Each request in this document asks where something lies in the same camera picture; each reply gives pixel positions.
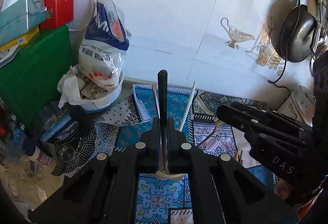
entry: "silver screw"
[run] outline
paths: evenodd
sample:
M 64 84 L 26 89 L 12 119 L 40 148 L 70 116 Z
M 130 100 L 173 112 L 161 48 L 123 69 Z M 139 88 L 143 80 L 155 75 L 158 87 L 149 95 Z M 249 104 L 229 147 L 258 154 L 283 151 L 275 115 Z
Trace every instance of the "silver screw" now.
M 105 160 L 106 158 L 107 158 L 107 155 L 106 155 L 105 153 L 100 153 L 100 154 L 97 155 L 97 159 L 98 159 L 99 161 L 103 161 L 103 160 Z
M 143 142 L 136 143 L 136 148 L 138 149 L 144 149 L 146 147 L 146 144 Z
M 266 135 L 264 133 L 260 133 L 259 136 L 261 136 L 262 138 L 268 138 L 268 135 Z
M 220 158 L 223 161 L 229 161 L 231 159 L 231 156 L 228 154 L 222 154 L 222 155 L 220 155 Z
M 181 145 L 181 147 L 182 147 L 182 149 L 184 149 L 184 150 L 189 150 L 189 149 L 191 148 L 191 144 L 189 144 L 189 143 L 183 143 L 183 144 Z

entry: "black power cord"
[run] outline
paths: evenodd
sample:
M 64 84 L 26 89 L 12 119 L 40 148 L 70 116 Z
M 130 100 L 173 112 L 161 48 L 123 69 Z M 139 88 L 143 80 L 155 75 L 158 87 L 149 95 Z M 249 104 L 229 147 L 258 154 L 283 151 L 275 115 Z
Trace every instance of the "black power cord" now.
M 289 95 L 291 94 L 291 91 L 289 90 L 288 87 L 286 87 L 286 86 L 278 86 L 276 83 L 282 78 L 282 76 L 284 75 L 284 72 L 285 72 L 285 70 L 286 70 L 286 65 L 287 65 L 287 52 L 288 52 L 288 42 L 289 42 L 289 40 L 291 39 L 292 35 L 294 34 L 294 32 L 295 32 L 295 30 L 296 30 L 296 27 L 297 27 L 298 21 L 299 21 L 299 19 L 300 19 L 300 11 L 301 11 L 301 0 L 298 0 L 298 16 L 297 16 L 297 21 L 296 21 L 296 24 L 295 24 L 295 27 L 294 27 L 293 32 L 291 33 L 289 39 L 288 39 L 287 42 L 286 42 L 286 58 L 285 58 L 284 69 L 283 69 L 281 75 L 279 76 L 279 78 L 278 78 L 277 80 L 275 80 L 274 82 L 268 80 L 268 83 L 273 84 L 273 85 L 276 86 L 277 88 L 284 88 L 284 89 L 287 89 L 288 92 L 289 92 Z

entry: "polka dot fabric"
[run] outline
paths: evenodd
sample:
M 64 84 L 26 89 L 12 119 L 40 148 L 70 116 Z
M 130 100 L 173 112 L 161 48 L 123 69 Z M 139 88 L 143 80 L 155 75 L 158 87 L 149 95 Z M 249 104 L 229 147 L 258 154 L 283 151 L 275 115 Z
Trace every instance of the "polka dot fabric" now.
M 57 165 L 51 174 L 54 176 L 60 176 L 64 173 L 70 173 L 75 168 L 84 165 L 95 150 L 96 137 L 96 128 L 95 124 L 93 123 L 87 140 L 82 145 L 82 147 L 79 147 L 79 149 L 76 151 L 75 159 L 69 163 L 63 163 L 62 161 L 57 160 Z

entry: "patterned tablecloth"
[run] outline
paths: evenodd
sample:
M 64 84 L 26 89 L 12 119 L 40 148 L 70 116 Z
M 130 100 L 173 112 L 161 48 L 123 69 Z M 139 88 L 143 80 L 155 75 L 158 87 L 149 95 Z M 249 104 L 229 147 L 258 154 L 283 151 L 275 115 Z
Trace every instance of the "patterned tablecloth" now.
M 168 90 L 167 113 L 168 117 L 174 119 L 176 128 L 180 126 L 189 94 L 190 90 L 185 89 L 172 88 Z M 147 120 L 147 122 L 123 127 L 97 123 L 96 150 L 93 156 L 99 152 L 106 152 L 111 155 L 113 149 L 127 148 L 139 142 L 142 133 L 151 129 L 152 121 L 150 119 L 156 116 L 156 110 L 150 86 L 135 85 L 134 95 L 129 97 L 128 101 L 132 109 L 131 112 L 139 112 L 138 117 L 133 116 L 129 119 L 138 122 Z M 264 104 L 258 101 L 197 91 L 192 102 L 191 112 L 183 127 L 187 140 L 196 145 L 202 142 L 214 130 L 213 117 L 215 117 L 217 107 L 222 104 L 229 105 L 235 101 L 258 109 L 266 108 Z M 116 111 L 113 112 L 113 108 L 110 109 L 111 112 L 106 114 L 116 114 Z M 204 152 L 215 156 L 222 153 L 231 156 L 236 155 L 238 149 L 234 131 L 230 125 L 220 126 L 214 135 L 201 147 Z M 249 168 L 249 171 L 269 188 L 273 187 L 273 174 L 265 167 L 256 164 L 256 166 Z M 137 193 L 136 222 L 140 223 L 167 223 L 170 208 L 190 208 L 192 206 L 188 175 L 181 180 L 171 181 L 160 179 L 153 174 L 141 174 Z

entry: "white bag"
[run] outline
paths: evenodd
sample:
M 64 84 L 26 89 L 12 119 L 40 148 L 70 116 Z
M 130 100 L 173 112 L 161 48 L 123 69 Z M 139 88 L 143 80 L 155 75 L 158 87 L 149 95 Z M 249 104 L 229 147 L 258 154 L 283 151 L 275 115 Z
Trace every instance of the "white bag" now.
M 119 84 L 130 44 L 123 24 L 124 16 L 118 16 L 112 0 L 97 0 L 95 14 L 79 48 L 79 70 L 100 87 Z

